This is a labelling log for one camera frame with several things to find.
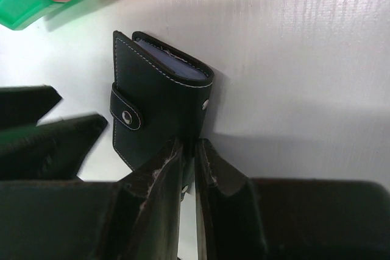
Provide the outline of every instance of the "wallet strap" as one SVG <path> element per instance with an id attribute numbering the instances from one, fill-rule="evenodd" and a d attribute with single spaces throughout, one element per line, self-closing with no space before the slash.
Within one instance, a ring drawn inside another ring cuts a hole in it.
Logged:
<path id="1" fill-rule="evenodd" d="M 117 121 L 132 131 L 143 126 L 141 112 L 118 92 L 114 83 L 111 90 L 110 112 Z"/>

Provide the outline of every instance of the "white backdrop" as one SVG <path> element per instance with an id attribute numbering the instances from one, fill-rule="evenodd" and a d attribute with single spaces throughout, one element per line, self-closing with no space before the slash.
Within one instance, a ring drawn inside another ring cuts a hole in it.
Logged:
<path id="1" fill-rule="evenodd" d="M 84 0 L 22 32 L 0 28 L 0 85 L 50 84 L 65 99 L 51 117 L 111 120 L 114 30 L 215 68 L 204 136 L 245 174 L 390 188 L 390 0 Z M 82 178 L 128 173 L 110 132 Z"/>

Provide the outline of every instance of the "card holder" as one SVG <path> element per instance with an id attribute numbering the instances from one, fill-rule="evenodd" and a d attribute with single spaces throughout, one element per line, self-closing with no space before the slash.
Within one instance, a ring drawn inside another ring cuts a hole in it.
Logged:
<path id="1" fill-rule="evenodd" d="M 183 142 L 183 184 L 191 178 L 214 72 L 205 63 L 145 33 L 113 34 L 113 147 L 137 169 L 172 136 Z"/>

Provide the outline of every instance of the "metal snap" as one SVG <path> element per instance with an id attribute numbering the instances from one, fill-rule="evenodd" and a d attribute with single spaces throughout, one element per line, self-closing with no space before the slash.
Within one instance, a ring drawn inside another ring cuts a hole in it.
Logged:
<path id="1" fill-rule="evenodd" d="M 202 105 L 202 110 L 206 110 L 207 105 L 208 105 L 208 99 L 205 100 L 205 102 L 203 103 L 203 105 Z"/>
<path id="2" fill-rule="evenodd" d="M 132 115 L 130 115 L 130 113 L 129 113 L 128 111 L 123 111 L 123 113 L 122 113 L 122 119 L 123 119 L 123 121 L 124 121 L 127 125 L 131 124 L 132 121 L 133 121 L 133 117 L 132 117 Z"/>
<path id="3" fill-rule="evenodd" d="M 188 190 L 188 185 L 185 185 L 182 189 L 182 193 L 186 193 L 186 191 Z"/>

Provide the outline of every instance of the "white stitching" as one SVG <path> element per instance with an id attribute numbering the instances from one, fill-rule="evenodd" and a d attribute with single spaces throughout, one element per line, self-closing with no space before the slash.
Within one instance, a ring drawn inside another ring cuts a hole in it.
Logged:
<path id="1" fill-rule="evenodd" d="M 122 100 L 122 99 L 116 94 L 116 92 L 114 92 L 114 91 L 112 91 L 112 92 L 113 92 L 113 94 L 116 95 L 117 98 L 118 98 L 119 100 L 121 100 L 126 106 L 128 106 L 130 109 L 132 109 L 133 112 L 136 114 L 136 116 L 137 116 L 137 118 L 138 118 L 138 122 L 139 122 L 140 126 L 138 126 L 137 129 L 133 129 L 133 128 L 130 128 L 130 127 L 129 127 L 129 128 L 132 129 L 132 130 L 138 130 L 138 129 L 140 129 L 140 128 L 141 128 L 141 118 L 139 117 L 137 111 L 135 111 L 132 107 L 130 107 L 129 105 L 127 105 L 126 102 L 125 102 L 124 100 Z"/>
<path id="2" fill-rule="evenodd" d="M 120 120 L 120 118 L 118 118 L 118 117 L 112 112 L 111 109 L 110 109 L 110 113 L 111 113 L 112 116 L 114 116 L 115 118 L 117 118 L 117 120 L 118 120 L 120 123 L 122 123 L 124 126 L 126 126 L 128 129 L 131 129 L 131 130 L 138 130 L 138 129 L 140 129 L 140 127 L 141 127 L 141 125 L 139 125 L 137 129 L 133 129 L 133 128 L 129 127 L 127 124 L 125 124 L 122 120 Z"/>
<path id="3" fill-rule="evenodd" d="M 121 157 L 121 159 L 128 165 L 128 167 L 131 170 L 134 170 L 134 168 L 127 162 L 127 160 L 124 158 L 124 156 L 119 152 L 119 150 L 116 148 L 116 121 L 114 121 L 114 145 L 113 145 L 116 153 Z"/>
<path id="4" fill-rule="evenodd" d="M 164 52 L 165 52 L 165 50 L 164 50 L 162 47 L 159 48 L 159 47 L 157 47 L 156 45 L 153 45 L 153 44 L 149 43 L 148 41 L 146 41 L 146 40 L 144 40 L 144 39 L 137 38 L 137 41 L 138 41 L 138 40 L 144 41 L 145 43 L 147 43 L 147 44 L 153 46 L 154 48 L 156 48 L 156 49 L 158 49 L 158 50 L 161 50 L 161 51 L 164 51 Z M 173 53 L 171 53 L 171 52 L 169 52 L 168 55 L 173 56 L 174 58 L 176 58 L 176 59 L 178 59 L 178 60 L 180 60 L 180 61 L 183 61 L 183 62 L 187 63 L 188 65 L 191 65 L 193 68 L 202 71 L 202 72 L 206 75 L 206 77 L 208 77 L 208 74 L 207 74 L 206 72 L 204 72 L 204 71 L 203 71 L 202 69 L 200 69 L 199 67 L 196 67 L 195 65 L 192 65 L 192 64 L 191 64 L 190 62 L 188 62 L 187 60 L 185 60 L 185 59 L 183 59 L 183 58 L 180 58 L 180 57 L 176 56 L 175 54 L 173 54 Z"/>
<path id="5" fill-rule="evenodd" d="M 117 48 L 117 39 L 115 39 L 115 50 L 114 50 L 114 55 L 115 55 L 115 61 L 114 61 L 114 70 L 115 70 L 115 76 L 116 76 L 116 82 L 118 83 L 118 56 L 116 54 L 116 51 L 118 50 Z M 124 156 L 121 154 L 121 152 L 116 148 L 116 120 L 114 119 L 114 143 L 113 143 L 114 150 L 116 153 L 119 155 L 119 157 L 128 165 L 130 170 L 134 170 L 134 168 L 129 164 L 129 162 L 124 158 Z"/>
<path id="6" fill-rule="evenodd" d="M 118 69 L 117 69 L 117 63 L 118 63 L 118 56 L 116 54 L 116 46 L 117 46 L 117 43 L 118 43 L 118 38 L 115 39 L 115 50 L 114 50 L 114 54 L 115 54 L 115 62 L 114 62 L 114 70 L 115 70 L 115 77 L 116 77 L 116 82 L 118 83 Z"/>
<path id="7" fill-rule="evenodd" d="M 178 83 L 179 85 L 183 85 L 183 86 L 187 86 L 189 88 L 207 88 L 209 87 L 210 85 L 212 85 L 213 83 L 211 82 L 210 84 L 208 85 L 203 85 L 203 86 L 193 86 L 193 85 L 186 85 L 185 83 L 181 83 L 181 82 L 178 82 L 172 78 L 170 78 L 169 76 L 167 76 L 165 73 L 163 73 L 161 70 L 159 70 L 156 66 L 154 66 L 148 59 L 146 59 L 145 57 L 143 57 L 140 53 L 138 53 L 133 47 L 131 47 L 129 44 L 127 44 L 125 41 L 123 41 L 122 39 L 119 39 L 118 37 L 116 37 L 116 39 L 118 39 L 119 41 L 121 41 L 122 43 L 124 43 L 128 48 L 130 48 L 131 50 L 133 50 L 135 53 L 137 53 L 142 59 L 144 59 L 145 61 L 147 61 L 150 65 L 153 66 L 154 69 L 156 69 L 159 73 L 161 73 L 162 75 L 164 75 L 167 79 L 173 81 L 174 83 Z"/>

